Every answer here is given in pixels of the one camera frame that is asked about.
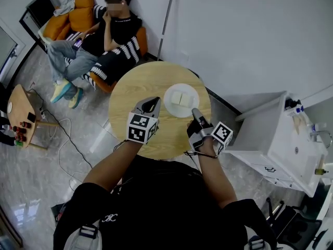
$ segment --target fiducial marker cube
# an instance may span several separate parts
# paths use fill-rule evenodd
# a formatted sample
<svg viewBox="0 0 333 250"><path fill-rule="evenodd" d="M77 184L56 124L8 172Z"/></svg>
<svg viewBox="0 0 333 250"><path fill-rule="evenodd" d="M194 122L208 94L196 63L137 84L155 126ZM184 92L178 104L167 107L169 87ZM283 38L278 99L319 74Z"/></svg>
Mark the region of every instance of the fiducial marker cube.
<svg viewBox="0 0 333 250"><path fill-rule="evenodd" d="M215 129L211 134L216 140L221 143L221 145L223 146L222 150L225 150L233 137L233 133L234 132L225 124L219 122L219 124L216 125Z"/></svg>
<svg viewBox="0 0 333 250"><path fill-rule="evenodd" d="M126 139L146 144L157 131L158 119L130 112Z"/></svg>

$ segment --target round wooden table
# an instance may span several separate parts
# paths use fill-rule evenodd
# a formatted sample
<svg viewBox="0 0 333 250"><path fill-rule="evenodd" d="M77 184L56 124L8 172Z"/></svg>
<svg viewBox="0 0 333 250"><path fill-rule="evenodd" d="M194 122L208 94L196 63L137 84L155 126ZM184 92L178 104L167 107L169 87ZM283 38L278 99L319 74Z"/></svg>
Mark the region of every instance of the round wooden table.
<svg viewBox="0 0 333 250"><path fill-rule="evenodd" d="M163 103L166 90L177 83L186 83L198 92L199 110L210 120L209 96L203 82L195 74L173 63L149 62L126 73L113 89L109 101L109 120L116 137L120 141L126 139L127 119L136 103L148 97L159 96L162 99L159 130L138 154L153 159L168 159L189 150L186 129L193 116L176 118L166 110Z"/></svg>

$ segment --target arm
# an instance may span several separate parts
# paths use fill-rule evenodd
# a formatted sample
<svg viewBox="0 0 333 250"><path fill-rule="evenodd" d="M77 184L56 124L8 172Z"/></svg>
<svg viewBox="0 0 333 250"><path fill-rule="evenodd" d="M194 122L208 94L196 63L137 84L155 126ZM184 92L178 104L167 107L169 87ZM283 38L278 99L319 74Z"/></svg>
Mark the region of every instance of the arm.
<svg viewBox="0 0 333 250"><path fill-rule="evenodd" d="M77 39L81 38L82 40L84 40L87 36L87 34L91 34L91 33L94 33L98 30L99 28L99 23L92 26L90 29L86 30L85 32L82 32Z"/></svg>
<svg viewBox="0 0 333 250"><path fill-rule="evenodd" d="M213 139L206 138L199 150L204 154L215 156ZM224 208L231 202L237 201L234 188L224 174L219 159L199 155L199 162L203 180L219 207Z"/></svg>
<svg viewBox="0 0 333 250"><path fill-rule="evenodd" d="M104 31L104 51L112 51L120 45L117 44L111 37L111 17L106 11L103 15L105 20L105 31Z"/></svg>
<svg viewBox="0 0 333 250"><path fill-rule="evenodd" d="M99 23L96 24L96 25L93 25L89 30L85 31L84 33L85 34L91 34L91 33L96 32L98 30L98 28L99 28Z"/></svg>
<svg viewBox="0 0 333 250"><path fill-rule="evenodd" d="M98 163L83 182L95 183L111 192L141 147L140 143L124 142L116 151Z"/></svg>

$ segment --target cable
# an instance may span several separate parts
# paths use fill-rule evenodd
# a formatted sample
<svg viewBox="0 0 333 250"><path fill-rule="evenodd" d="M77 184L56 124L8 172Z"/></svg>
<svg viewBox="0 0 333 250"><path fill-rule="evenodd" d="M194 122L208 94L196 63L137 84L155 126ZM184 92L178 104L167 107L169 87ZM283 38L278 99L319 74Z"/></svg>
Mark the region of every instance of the cable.
<svg viewBox="0 0 333 250"><path fill-rule="evenodd" d="M69 181L68 181L68 183L69 183L69 188L74 192L74 190L73 190L73 188L72 188L72 186L71 186L71 183L70 183L70 181L71 181L71 179L76 179L77 181L79 181L79 182L81 182L79 179L77 179L77 178L75 178L74 177L74 175L75 174L82 174L82 175L87 175L88 173L86 173L86 172L79 172L79 171L75 171L74 173L73 173L73 175L71 175L71 174L69 174L67 171L65 171L65 169L61 166L61 164L60 164L60 151L61 151L61 149L63 148L63 146L68 142L68 141L71 141L71 143L74 145L74 147L75 147L75 149L76 149L76 151L78 151L80 154L81 154L81 156L82 156L82 158L83 158L83 160L90 166L90 168L92 169L93 168L93 166L85 159L85 157L84 157L84 155L79 151L79 149L77 148L77 146L73 143L73 141L72 141L72 139L71 139L71 131L72 131L72 122L71 122L71 120L70 119L62 119L62 120L60 120L60 121L58 121L57 120L57 118L48 110L48 109L46 109L46 110L43 110L42 111L42 108L43 108L43 105L44 105L44 99L42 99L42 97L39 95L39 93L35 90L35 89L33 89L33 88L31 88L29 91L31 91L31 90L34 90L35 91L35 93L40 97L40 99L42 100L42 105L41 105L41 107L40 107L40 112L41 112L41 114L43 114L44 112L48 112L56 121L57 121L57 123L59 124L59 126L62 128L62 130L64 131L64 133L66 134L66 136L68 137L68 139L61 145L61 147L59 148L59 150L58 150L58 165L59 165L59 167L62 169L62 171L64 172L64 173L66 173L69 177L70 177L70 179L69 179ZM66 130L64 129L64 127L60 124L62 121L65 121L65 120L69 120L69 134L66 132ZM54 131L54 133L53 133L53 135L52 136L50 136L50 134L49 134L49 128L47 127L47 132L48 132L48 136L50 137L50 139L52 139L54 136L55 136L55 134L56 134L56 132L57 132L57 127L56 127L56 130Z"/></svg>
<svg viewBox="0 0 333 250"><path fill-rule="evenodd" d="M59 121L56 119L56 117L48 110L48 109L46 109L46 110L43 110L42 112L41 112L41 114L43 114L44 112L48 112L57 122L58 122L58 124L60 125L60 123L59 123ZM63 131L64 131L64 133L67 135L67 137L68 137L68 140L72 143L72 145L74 145L74 147L75 147L75 149L80 153L80 155L82 156L82 158L83 158L83 160L90 166L90 168L92 169L93 168L93 166L85 159L85 157L84 157L84 155L79 151L79 149L77 148L77 146L73 143L73 141L72 141L72 139L71 139L71 137L68 135L68 133L66 132L66 130L63 128L63 126L61 126L60 125L60 127L63 129Z"/></svg>
<svg viewBox="0 0 333 250"><path fill-rule="evenodd" d="M223 150L223 145L220 145L219 150L217 150L217 155L219 155L222 150Z"/></svg>
<svg viewBox="0 0 333 250"><path fill-rule="evenodd" d="M84 175L87 175L88 173L85 173L85 172L79 172L79 171L75 171L74 173L73 173L73 175L71 175L71 174L69 174L67 171L65 171L65 169L61 166L61 164L60 164L60 151L61 151L61 149L62 149L62 147L70 140L70 136L71 136L71 131L72 131L72 122L71 122L71 120L70 119L62 119L62 120L57 120L58 121L58 123L59 123L59 125L60 125L60 123L62 122L62 121L64 121L64 120L69 120L69 136L68 136L68 139L61 145L61 147L59 148L59 150L58 150L58 165L59 165L59 167L62 169L62 171L64 172L64 173L66 173L69 177L70 177L70 179L69 179L69 181L68 181L68 183L69 183L69 188L74 192L74 190L73 190L73 188L72 188L72 186L71 186L71 179L72 178L75 178L74 177L74 175L77 173L77 174L84 174Z"/></svg>
<svg viewBox="0 0 333 250"><path fill-rule="evenodd" d="M40 99L42 100L42 105L40 107L40 111L42 111L42 108L44 106L44 99L42 99L42 97L40 96L40 94L34 88L31 88L30 90L28 90L28 92L31 91L31 90L35 91L36 95L38 95L40 97Z"/></svg>
<svg viewBox="0 0 333 250"><path fill-rule="evenodd" d="M192 152L192 153L190 153L189 151L185 151L184 154L186 156L207 156L207 157L210 157L210 158L218 158L218 156L210 156L210 155L206 155L204 153L197 152L197 151Z"/></svg>
<svg viewBox="0 0 333 250"><path fill-rule="evenodd" d="M113 151L116 151L124 142L126 142L128 140L124 140L122 141L121 143L117 144L114 148L113 148Z"/></svg>
<svg viewBox="0 0 333 250"><path fill-rule="evenodd" d="M188 155L191 159L192 159L192 161L193 161L193 163L194 163L194 165L196 165L196 167L197 167L197 169L200 171L200 169L199 169L199 167L198 167L198 165L197 165L197 163L195 163L195 161L194 161L194 159L191 157L191 155Z"/></svg>

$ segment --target white cabinet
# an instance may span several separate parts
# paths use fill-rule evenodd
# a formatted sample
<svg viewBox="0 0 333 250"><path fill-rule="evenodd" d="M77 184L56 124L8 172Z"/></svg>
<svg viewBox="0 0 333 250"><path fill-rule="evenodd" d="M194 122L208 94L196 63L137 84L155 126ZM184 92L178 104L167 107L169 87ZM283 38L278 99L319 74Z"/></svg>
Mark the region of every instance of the white cabinet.
<svg viewBox="0 0 333 250"><path fill-rule="evenodd" d="M311 141L307 128L311 122L305 113L295 120L284 112L289 97L285 92L280 98L238 116L236 120L244 122L234 144L225 152L242 160L270 183L304 191L312 197L320 179L314 170L321 156L326 157L328 152L323 143Z"/></svg>
<svg viewBox="0 0 333 250"><path fill-rule="evenodd" d="M287 174L285 174L284 171L276 165L251 164L251 167L267 177L277 178L277 179L290 179L290 177Z"/></svg>

